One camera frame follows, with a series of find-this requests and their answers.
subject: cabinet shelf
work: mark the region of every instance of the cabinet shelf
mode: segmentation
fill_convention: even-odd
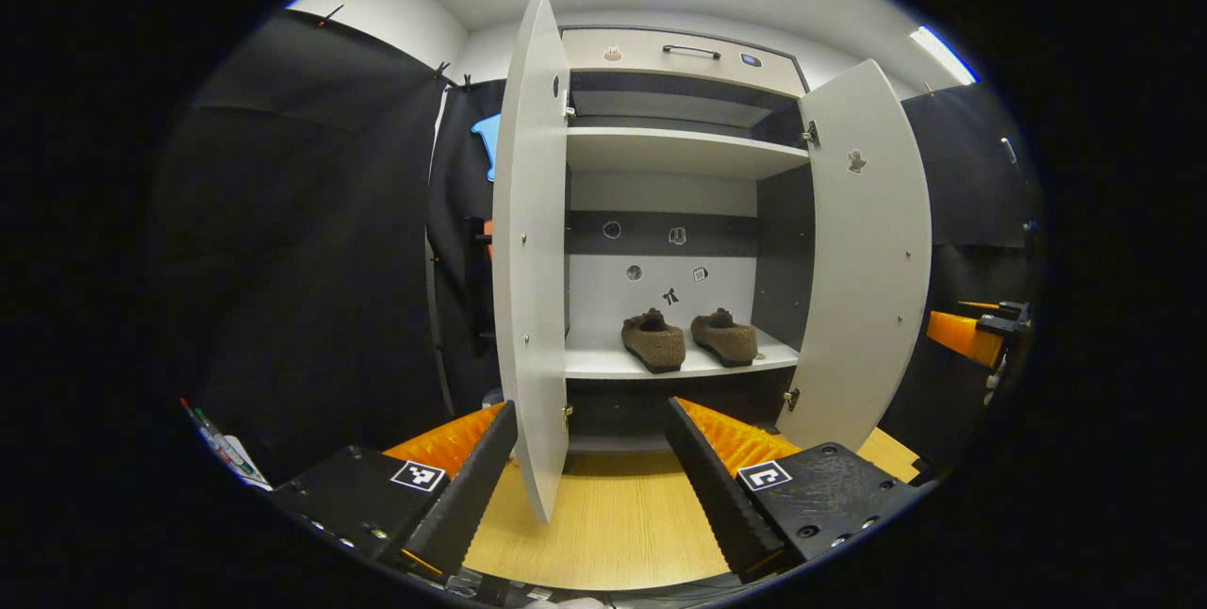
[[[785,365],[797,365],[800,352],[792,350],[757,330],[758,351],[765,356],[764,359],[754,359],[751,365],[736,365],[725,368],[719,361],[701,350],[692,341],[690,334],[684,333],[687,356],[678,371],[669,374],[651,374],[642,365],[636,356],[629,355],[620,342],[620,329],[616,330],[583,330],[570,327],[566,338],[566,377],[595,377],[595,380],[632,380],[634,377],[696,377],[696,376],[721,376],[721,374],[745,374],[754,369],[780,369]]]
[[[805,150],[711,133],[663,128],[570,128],[566,162],[572,170],[715,175],[763,180],[809,163]]]

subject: white cabinet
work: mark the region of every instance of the white cabinet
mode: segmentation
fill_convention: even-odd
[[[659,33],[628,30],[614,60],[628,60],[625,72],[582,52],[617,36],[559,36],[548,0],[531,0],[503,99],[497,347],[503,393],[517,403],[517,456],[543,521],[554,516],[567,451],[568,377],[607,386],[724,376],[741,390],[742,374],[794,370],[798,397],[791,411],[783,405],[781,432],[801,446],[858,449],[896,393],[926,303],[926,180],[905,113],[874,60],[804,93],[791,59],[768,64],[764,55],[763,68],[751,68],[792,69],[794,81],[776,74],[772,82],[742,68],[710,71],[710,54],[686,63],[692,51],[681,59],[661,49],[687,37],[661,43]],[[721,60],[744,48],[727,45],[734,47],[718,51]],[[567,118],[579,89],[611,110]],[[613,90],[600,103],[599,93]],[[671,115],[658,113],[667,104],[659,93],[678,98]],[[805,127],[816,140],[800,140]],[[780,223],[793,205],[807,206],[811,230]],[[620,222],[624,235],[605,240],[599,227]],[[667,239],[667,226],[686,235]],[[809,253],[799,253],[804,245]],[[758,327],[763,358],[724,369],[687,335],[678,373],[647,373],[619,332],[623,317],[652,305],[686,334],[694,314],[729,309]]]

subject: blue object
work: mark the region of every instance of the blue object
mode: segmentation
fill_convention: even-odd
[[[490,168],[486,171],[486,180],[491,183],[495,181],[495,148],[498,145],[498,119],[502,115],[490,116],[490,118],[483,118],[479,123],[474,123],[470,131],[478,133],[482,136],[482,141],[486,145],[486,157],[490,158]]]

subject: brown shoe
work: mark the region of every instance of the brown shoe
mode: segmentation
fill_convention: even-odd
[[[651,374],[678,371],[687,356],[683,329],[669,326],[663,314],[653,308],[647,314],[625,320],[620,339],[624,350],[636,356]]]
[[[734,316],[727,309],[692,320],[692,339],[712,352],[721,365],[751,365],[758,355],[754,326],[734,324]]]

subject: cabinet door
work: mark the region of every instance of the cabinet door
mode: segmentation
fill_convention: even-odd
[[[800,98],[814,175],[814,286],[799,391],[776,426],[801,449],[858,451],[914,352],[931,279],[931,201],[905,111],[865,60]]]
[[[566,96],[570,65],[549,0],[529,0],[507,72],[495,150],[495,334],[519,458],[543,522],[566,459]]]

